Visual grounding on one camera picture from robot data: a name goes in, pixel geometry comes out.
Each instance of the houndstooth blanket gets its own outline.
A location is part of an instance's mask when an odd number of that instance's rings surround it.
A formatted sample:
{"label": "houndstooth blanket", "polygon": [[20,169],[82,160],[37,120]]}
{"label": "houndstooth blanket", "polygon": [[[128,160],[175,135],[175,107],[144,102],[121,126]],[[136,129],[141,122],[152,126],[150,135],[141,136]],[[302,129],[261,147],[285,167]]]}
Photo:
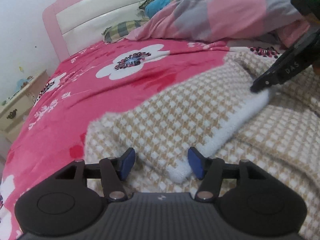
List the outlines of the houndstooth blanket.
{"label": "houndstooth blanket", "polygon": [[[138,158],[128,190],[194,194],[199,181],[186,165],[189,147],[228,163],[249,159],[303,197],[308,215],[300,233],[320,239],[319,78],[307,69],[275,94],[252,95],[252,76],[272,63],[250,52],[229,53],[223,66],[169,87],[131,111],[106,113],[88,127],[85,161],[118,157],[133,147]],[[101,190],[95,183],[91,187]],[[225,180],[221,194],[230,187],[234,181]]]}

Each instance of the pink floral bedsheet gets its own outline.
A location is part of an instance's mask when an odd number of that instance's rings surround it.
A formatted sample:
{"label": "pink floral bedsheet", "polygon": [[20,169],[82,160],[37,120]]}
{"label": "pink floral bedsheet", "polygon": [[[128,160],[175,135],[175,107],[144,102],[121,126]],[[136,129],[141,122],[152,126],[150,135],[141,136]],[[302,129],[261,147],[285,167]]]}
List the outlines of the pink floral bedsheet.
{"label": "pink floral bedsheet", "polygon": [[167,86],[223,64],[226,42],[123,40],[94,44],[62,62],[7,156],[0,186],[0,239],[16,239],[17,199],[82,158],[90,121],[130,110]]}

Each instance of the checkered pillow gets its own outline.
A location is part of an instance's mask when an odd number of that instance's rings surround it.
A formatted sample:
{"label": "checkered pillow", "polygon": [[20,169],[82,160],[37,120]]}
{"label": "checkered pillow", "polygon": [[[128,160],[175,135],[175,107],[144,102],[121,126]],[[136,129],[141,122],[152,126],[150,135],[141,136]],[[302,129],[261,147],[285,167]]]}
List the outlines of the checkered pillow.
{"label": "checkered pillow", "polygon": [[113,25],[105,29],[102,33],[103,41],[105,43],[114,43],[128,35],[132,30],[144,25],[149,18],[143,18],[141,20],[134,20],[128,22],[121,22],[117,25]]}

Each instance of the nightstand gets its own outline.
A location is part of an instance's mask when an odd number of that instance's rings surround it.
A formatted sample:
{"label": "nightstand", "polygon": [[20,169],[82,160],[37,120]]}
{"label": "nightstand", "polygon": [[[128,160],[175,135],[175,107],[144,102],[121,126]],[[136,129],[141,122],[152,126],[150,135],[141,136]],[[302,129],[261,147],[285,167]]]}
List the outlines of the nightstand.
{"label": "nightstand", "polygon": [[35,101],[49,80],[46,71],[35,76],[6,105],[0,106],[0,133],[10,142],[19,135],[25,118],[28,116]]}

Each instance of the dark metal drawer pull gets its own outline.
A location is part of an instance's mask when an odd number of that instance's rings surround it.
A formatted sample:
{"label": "dark metal drawer pull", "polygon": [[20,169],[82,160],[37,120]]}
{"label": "dark metal drawer pull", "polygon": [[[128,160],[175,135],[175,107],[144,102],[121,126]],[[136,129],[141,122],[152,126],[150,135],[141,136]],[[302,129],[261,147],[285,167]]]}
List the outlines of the dark metal drawer pull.
{"label": "dark metal drawer pull", "polygon": [[7,116],[7,119],[13,119],[15,118],[17,115],[17,109],[14,109],[12,112],[9,113],[9,115]]}

